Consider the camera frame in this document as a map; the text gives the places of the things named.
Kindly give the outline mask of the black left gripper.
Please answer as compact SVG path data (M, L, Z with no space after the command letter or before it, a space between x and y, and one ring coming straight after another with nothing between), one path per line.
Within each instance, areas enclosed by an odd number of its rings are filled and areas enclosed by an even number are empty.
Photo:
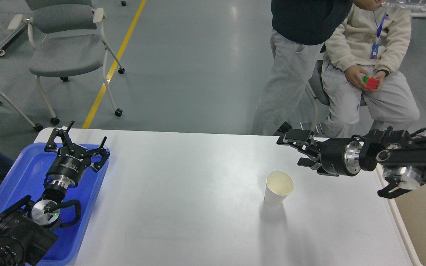
M46 153L57 152L56 158L46 173L46 184L55 184L60 181L64 188L75 188L80 183L88 166L93 172L99 172L108 161L111 153L104 147L107 137L104 136L99 147L88 149L85 146L74 144L69 136L69 131L74 125L72 120L66 129L54 128L50 134L44 151ZM62 147L57 148L55 139L61 139ZM98 161L93 161L93 157L100 156Z

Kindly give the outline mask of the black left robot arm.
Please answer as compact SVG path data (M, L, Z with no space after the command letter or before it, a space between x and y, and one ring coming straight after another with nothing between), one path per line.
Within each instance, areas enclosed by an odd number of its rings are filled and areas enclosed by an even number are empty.
M81 245L110 150L54 128L27 146L0 187L0 266L64 266Z

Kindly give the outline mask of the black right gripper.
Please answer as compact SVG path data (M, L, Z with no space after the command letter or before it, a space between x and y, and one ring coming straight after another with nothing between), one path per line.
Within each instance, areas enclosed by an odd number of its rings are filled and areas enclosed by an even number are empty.
M321 175L357 175L362 145L360 141L347 138L329 138L326 141L315 141L314 131L294 129L284 122L277 130L278 145L294 147L300 151L317 152L315 159L300 158L297 165L308 167Z

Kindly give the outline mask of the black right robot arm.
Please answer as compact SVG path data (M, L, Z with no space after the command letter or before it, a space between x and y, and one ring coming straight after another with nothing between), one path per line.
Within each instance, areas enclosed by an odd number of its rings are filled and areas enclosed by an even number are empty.
M320 175L355 176L361 170L383 167L387 186L379 197L394 199L426 184L426 135L421 128L414 133L406 130L370 130L366 135L350 138L329 138L318 141L314 132L293 129L284 123L278 130L278 145L290 146L305 155L298 165Z

